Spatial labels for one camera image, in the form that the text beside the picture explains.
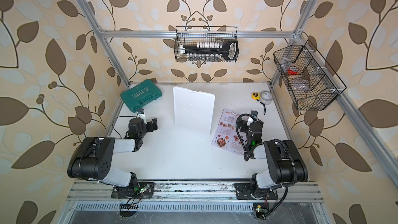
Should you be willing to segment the restaurant menu sheet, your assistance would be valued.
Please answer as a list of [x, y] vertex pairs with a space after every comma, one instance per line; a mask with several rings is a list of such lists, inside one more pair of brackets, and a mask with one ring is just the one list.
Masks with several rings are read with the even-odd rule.
[[235, 155], [243, 156], [244, 149], [241, 144], [246, 141], [246, 134], [242, 131], [237, 133], [236, 123], [240, 113], [224, 108], [218, 121], [211, 145]]

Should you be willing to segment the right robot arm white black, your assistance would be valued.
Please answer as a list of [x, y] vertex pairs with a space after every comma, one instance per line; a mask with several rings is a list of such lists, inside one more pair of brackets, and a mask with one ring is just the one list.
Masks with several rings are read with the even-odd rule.
[[244, 160], [263, 159], [267, 168], [250, 179], [250, 195], [264, 198], [269, 192], [308, 180], [308, 169], [292, 140], [262, 140], [263, 121], [257, 112], [241, 114], [235, 124], [236, 133], [244, 151]]

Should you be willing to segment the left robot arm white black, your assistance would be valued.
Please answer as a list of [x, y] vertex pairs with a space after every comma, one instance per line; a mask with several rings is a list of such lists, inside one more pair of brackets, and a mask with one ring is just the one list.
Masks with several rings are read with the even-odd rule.
[[112, 160], [115, 154], [138, 152], [145, 135], [157, 129], [157, 119], [148, 121], [141, 108], [129, 121], [125, 137], [85, 138], [69, 162], [68, 177], [111, 185], [112, 198], [115, 199], [150, 198], [155, 183], [140, 184], [135, 173], [117, 168]]

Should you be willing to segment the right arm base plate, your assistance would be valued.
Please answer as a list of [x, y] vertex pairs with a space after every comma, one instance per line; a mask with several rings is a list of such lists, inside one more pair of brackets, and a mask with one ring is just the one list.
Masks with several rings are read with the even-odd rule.
[[261, 189], [251, 183], [235, 183], [236, 198], [238, 200], [278, 200], [276, 192]]

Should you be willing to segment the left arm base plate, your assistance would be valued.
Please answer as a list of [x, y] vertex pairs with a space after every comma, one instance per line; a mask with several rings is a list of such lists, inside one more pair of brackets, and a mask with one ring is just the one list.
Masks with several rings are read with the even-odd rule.
[[139, 181], [133, 186], [117, 187], [115, 186], [112, 190], [112, 199], [130, 199], [136, 196], [139, 198], [143, 196], [143, 199], [150, 199], [154, 193], [155, 182]]

